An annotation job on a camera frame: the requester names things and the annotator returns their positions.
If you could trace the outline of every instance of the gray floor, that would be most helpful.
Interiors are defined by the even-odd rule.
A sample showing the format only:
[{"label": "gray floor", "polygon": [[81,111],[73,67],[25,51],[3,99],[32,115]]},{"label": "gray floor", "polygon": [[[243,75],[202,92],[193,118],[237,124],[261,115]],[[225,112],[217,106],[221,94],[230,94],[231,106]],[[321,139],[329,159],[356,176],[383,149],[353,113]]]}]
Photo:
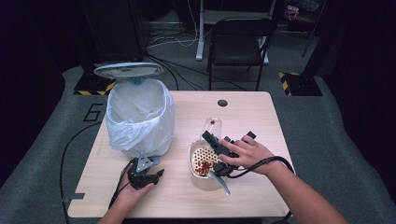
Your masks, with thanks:
[{"label": "gray floor", "polygon": [[[337,103],[323,79],[316,77],[322,97],[287,96],[283,91],[278,73],[304,70],[315,41],[307,56],[302,58],[305,43],[302,34],[276,33],[268,51],[270,63],[264,67],[260,85],[260,91],[268,91],[272,95],[297,174],[328,199],[350,223],[395,223],[396,206],[376,170],[364,160],[347,136]],[[207,44],[202,62],[195,61],[196,47],[196,42],[189,47],[176,42],[148,48],[148,52],[205,73]],[[183,78],[207,90],[206,75],[174,67]],[[64,149],[67,147],[63,169],[67,199],[78,184],[99,129],[99,125],[93,125],[95,121],[84,121],[84,118],[92,104],[95,104],[93,110],[99,113],[97,121],[101,121],[106,112],[106,96],[73,94],[81,75],[80,67],[64,73],[66,88],[62,100],[24,159],[0,189],[0,223],[64,222],[59,186]],[[175,91],[178,85],[181,91],[194,91],[179,76],[176,84],[168,71],[156,78],[169,90]],[[89,125],[93,126],[68,145],[75,134]],[[97,220],[70,218],[71,223],[95,223]],[[262,222],[274,220],[264,217]],[[291,218],[290,222],[295,223],[295,220]]]}]

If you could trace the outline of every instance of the trash can lid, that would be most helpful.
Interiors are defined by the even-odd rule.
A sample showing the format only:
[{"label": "trash can lid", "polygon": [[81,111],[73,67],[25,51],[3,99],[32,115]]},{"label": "trash can lid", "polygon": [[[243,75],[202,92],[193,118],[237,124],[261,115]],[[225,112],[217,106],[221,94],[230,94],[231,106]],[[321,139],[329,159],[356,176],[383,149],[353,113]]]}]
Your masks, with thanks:
[{"label": "trash can lid", "polygon": [[99,77],[122,79],[157,76],[163,68],[156,63],[114,63],[100,66],[93,72]]}]

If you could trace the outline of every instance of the dark background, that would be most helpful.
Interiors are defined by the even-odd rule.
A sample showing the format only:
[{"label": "dark background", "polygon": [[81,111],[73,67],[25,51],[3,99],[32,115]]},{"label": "dark background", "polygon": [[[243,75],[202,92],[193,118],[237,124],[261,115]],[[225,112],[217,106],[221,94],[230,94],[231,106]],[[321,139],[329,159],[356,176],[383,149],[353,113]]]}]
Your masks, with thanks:
[{"label": "dark background", "polygon": [[[90,29],[86,11],[81,7],[92,2],[7,0],[0,3],[0,185],[33,144],[62,97],[62,72],[79,65],[89,71],[93,69],[92,63],[105,59],[95,42],[97,34]],[[97,2],[99,6],[106,1]],[[198,1],[191,2],[193,7],[199,6]],[[396,184],[392,178],[396,176],[396,119],[392,108],[396,4],[386,0],[349,1],[347,5],[342,2],[333,1],[332,6],[340,14],[347,14],[350,21],[336,43],[327,40],[341,48],[325,80],[340,106],[346,131],[363,157],[380,173],[395,201]],[[145,1],[139,11],[146,19],[153,20],[172,7],[182,5],[179,1]],[[323,20],[328,23],[323,22],[322,30],[340,15],[337,10],[326,14]],[[123,52],[122,57],[138,61],[144,53],[144,48],[140,49],[144,39],[138,40],[143,34],[142,27],[135,24],[135,14],[122,15],[128,22],[117,25],[126,26],[135,40],[121,39],[119,44],[140,46],[136,51]],[[110,45],[110,51],[113,49],[116,51],[117,47]],[[311,60],[320,63],[327,54],[315,54]]]}]

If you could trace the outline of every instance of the wooden table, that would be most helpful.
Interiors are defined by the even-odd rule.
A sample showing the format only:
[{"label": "wooden table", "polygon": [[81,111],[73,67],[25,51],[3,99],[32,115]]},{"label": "wooden table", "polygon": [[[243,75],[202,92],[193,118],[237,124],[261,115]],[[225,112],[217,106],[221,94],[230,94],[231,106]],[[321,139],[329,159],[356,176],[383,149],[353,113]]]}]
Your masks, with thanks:
[{"label": "wooden table", "polygon": [[[240,139],[248,131],[274,154],[291,163],[290,154],[271,96],[259,91],[171,91],[176,104],[176,136],[161,163],[151,174],[164,169],[158,185],[128,214],[128,217],[283,217],[289,209],[271,182],[249,173],[226,181],[223,189],[204,191],[191,182],[189,147],[199,139],[206,118],[222,120],[222,137]],[[226,100],[227,106],[218,105]],[[111,149],[105,121],[93,144],[90,157],[72,200],[70,217],[102,217],[117,186],[120,171],[131,158]]]}]

